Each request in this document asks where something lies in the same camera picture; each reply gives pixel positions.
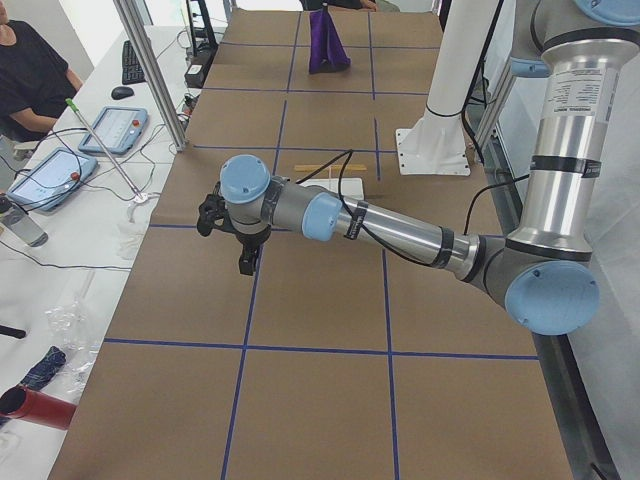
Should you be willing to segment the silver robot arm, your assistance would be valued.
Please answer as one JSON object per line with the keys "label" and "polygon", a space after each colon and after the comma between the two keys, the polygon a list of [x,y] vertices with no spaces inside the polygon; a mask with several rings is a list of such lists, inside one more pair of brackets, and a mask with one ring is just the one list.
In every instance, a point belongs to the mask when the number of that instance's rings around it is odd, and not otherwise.
{"label": "silver robot arm", "polygon": [[313,240],[376,242],[410,262],[452,272],[517,323],[560,335],[588,323],[600,291],[584,223],[622,67],[639,52],[635,1],[520,1],[511,58],[518,76],[547,80],[526,197],[505,237],[457,234],[318,186],[272,175],[253,155],[225,162],[197,228],[233,234],[240,271],[255,271],[273,227]]}

